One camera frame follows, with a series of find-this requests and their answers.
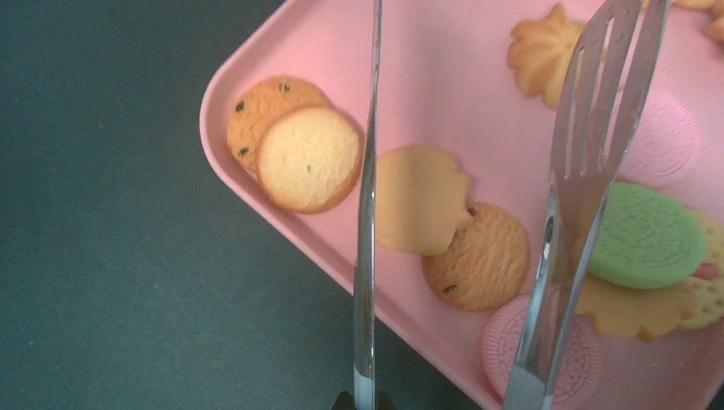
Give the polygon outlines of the orange rosette butter cookie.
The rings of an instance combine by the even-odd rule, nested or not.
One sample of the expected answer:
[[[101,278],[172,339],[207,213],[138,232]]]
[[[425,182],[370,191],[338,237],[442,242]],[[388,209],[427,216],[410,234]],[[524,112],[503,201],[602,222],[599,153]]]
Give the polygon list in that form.
[[[558,107],[569,62],[585,25],[570,18],[561,3],[541,19],[515,25],[507,65],[525,96],[539,96],[547,107]]]

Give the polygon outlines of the metal serving tongs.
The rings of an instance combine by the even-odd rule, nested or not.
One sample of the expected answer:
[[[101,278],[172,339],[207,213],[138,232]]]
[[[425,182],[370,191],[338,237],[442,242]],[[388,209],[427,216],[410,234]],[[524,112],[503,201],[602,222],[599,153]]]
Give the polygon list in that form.
[[[575,304],[649,94],[668,13],[666,1],[607,1],[575,44],[552,134],[543,248],[506,409],[552,406]]]

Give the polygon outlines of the green round cookie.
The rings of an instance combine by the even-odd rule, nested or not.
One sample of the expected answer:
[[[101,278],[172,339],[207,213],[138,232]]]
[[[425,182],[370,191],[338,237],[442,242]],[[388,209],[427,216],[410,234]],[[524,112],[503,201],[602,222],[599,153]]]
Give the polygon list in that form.
[[[661,289],[694,273],[706,249],[706,235],[681,203],[638,184],[615,183],[588,271],[627,288]]]

